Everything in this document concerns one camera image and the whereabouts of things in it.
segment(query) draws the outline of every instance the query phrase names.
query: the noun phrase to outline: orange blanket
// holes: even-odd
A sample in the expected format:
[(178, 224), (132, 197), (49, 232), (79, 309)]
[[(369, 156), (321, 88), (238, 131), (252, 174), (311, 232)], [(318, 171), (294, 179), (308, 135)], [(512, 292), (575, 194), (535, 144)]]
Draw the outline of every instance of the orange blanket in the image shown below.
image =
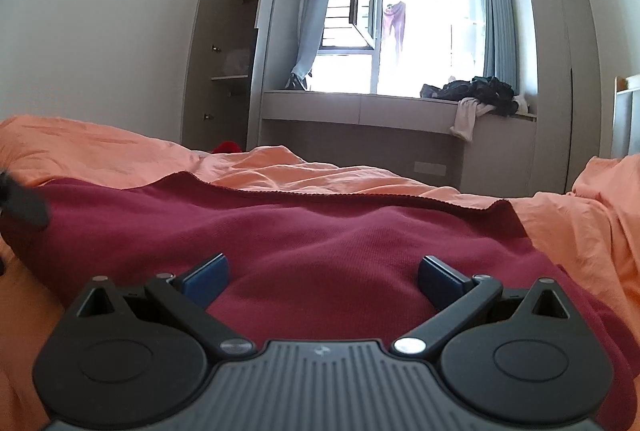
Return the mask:
[[(286, 148), (205, 155), (116, 128), (31, 116), (0, 125), (0, 166), (28, 185), (72, 177), (129, 188), (189, 170), (206, 182), (248, 190), (406, 194), (475, 207), (495, 201), (381, 169), (306, 163)], [(593, 159), (573, 193), (511, 202), (533, 244), (612, 307), (640, 342), (640, 156)], [(0, 254), (8, 264), (0, 277), (0, 430), (33, 431), (46, 415), (31, 385), (31, 364), (62, 309), (3, 243)], [(634, 429), (640, 430), (638, 419)]]

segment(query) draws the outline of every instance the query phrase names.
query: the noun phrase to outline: drawer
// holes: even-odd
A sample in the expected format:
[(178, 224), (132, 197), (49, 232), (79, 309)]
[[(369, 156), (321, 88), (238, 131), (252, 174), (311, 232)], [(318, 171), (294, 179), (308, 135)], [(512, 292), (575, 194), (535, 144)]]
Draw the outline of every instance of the drawer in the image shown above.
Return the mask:
[(360, 124), (450, 135), (458, 103), (388, 96), (363, 96)]
[(283, 121), (358, 124), (360, 96), (322, 92), (265, 92), (261, 117)]

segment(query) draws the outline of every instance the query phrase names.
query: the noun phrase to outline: curtain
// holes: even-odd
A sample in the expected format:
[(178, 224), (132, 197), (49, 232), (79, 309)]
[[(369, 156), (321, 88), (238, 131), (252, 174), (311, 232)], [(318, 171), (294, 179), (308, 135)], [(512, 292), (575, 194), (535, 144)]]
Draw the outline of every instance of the curtain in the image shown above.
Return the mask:
[(484, 75), (495, 76), (518, 93), (516, 29), (511, 0), (486, 1)]
[(285, 89), (306, 90), (306, 75), (311, 71), (320, 48), (328, 3), (329, 0), (304, 0), (298, 36), (298, 62)]

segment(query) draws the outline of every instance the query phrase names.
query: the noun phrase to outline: red object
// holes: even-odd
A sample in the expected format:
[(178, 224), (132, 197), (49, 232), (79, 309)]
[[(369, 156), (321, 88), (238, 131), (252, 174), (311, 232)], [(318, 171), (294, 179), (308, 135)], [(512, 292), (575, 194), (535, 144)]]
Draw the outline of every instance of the red object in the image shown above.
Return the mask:
[(242, 148), (233, 140), (227, 140), (209, 153), (242, 153)]
[(142, 284), (224, 252), (232, 281), (207, 311), (258, 346), (372, 337), (388, 345), (434, 315), (415, 286), (425, 254), (505, 287), (555, 278), (614, 365), (599, 422), (609, 430), (633, 422), (640, 350), (632, 334), (533, 248), (507, 201), (474, 210), (409, 196), (247, 192), (187, 172), (130, 190), (63, 179), (38, 191), (49, 202), (49, 228), (21, 231), (2, 217), (0, 229), (65, 305), (94, 275)]

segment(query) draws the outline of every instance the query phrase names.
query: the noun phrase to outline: pile of clothes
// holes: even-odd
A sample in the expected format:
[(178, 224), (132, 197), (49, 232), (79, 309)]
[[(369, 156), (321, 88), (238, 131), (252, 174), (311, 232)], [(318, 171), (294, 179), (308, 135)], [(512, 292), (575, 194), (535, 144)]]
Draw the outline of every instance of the pile of clothes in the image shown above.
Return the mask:
[(461, 101), (465, 98), (477, 99), (479, 103), (495, 106), (495, 113), (512, 116), (518, 111), (518, 101), (511, 85), (496, 77), (474, 77), (471, 81), (452, 81), (444, 88), (424, 85), (420, 91), (423, 99)]

